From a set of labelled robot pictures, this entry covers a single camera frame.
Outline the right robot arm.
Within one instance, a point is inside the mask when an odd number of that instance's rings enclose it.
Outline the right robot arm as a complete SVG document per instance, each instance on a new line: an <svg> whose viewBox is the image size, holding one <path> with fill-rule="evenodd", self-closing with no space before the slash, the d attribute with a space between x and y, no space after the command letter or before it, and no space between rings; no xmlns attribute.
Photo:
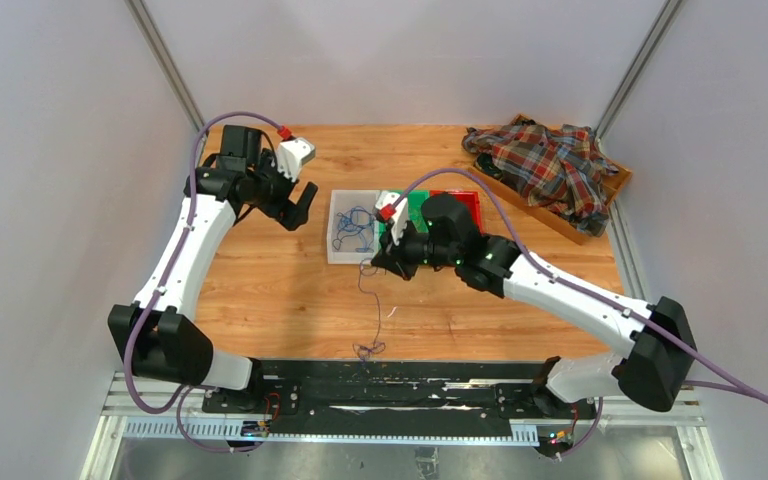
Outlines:
<svg viewBox="0 0 768 480"><path fill-rule="evenodd" d="M427 225L418 231L395 192L376 204L386 228L371 264L409 281L421 266L453 268L468 287L536 306L606 344L607 354L548 358L532 379L525 402L555 417L586 398L623 395L655 412L672 409L695 348L683 306L655 304L597 287L525 253L511 239L480 231L464 204L444 193L424 201Z"/></svg>

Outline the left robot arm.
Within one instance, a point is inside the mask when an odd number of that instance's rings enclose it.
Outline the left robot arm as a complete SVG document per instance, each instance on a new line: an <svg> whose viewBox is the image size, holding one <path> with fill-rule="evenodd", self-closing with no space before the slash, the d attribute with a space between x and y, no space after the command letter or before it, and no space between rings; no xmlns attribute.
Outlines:
<svg viewBox="0 0 768 480"><path fill-rule="evenodd" d="M309 182L291 195L315 157L308 140L286 129L277 145L264 131L226 125L221 148L187 180L176 230L145 285L128 305L116 305L108 327L132 376L228 390L243 413L258 411L266 386L257 360L219 350L195 324L199 294L224 237L259 210L287 231L308 220L318 188Z"/></svg>

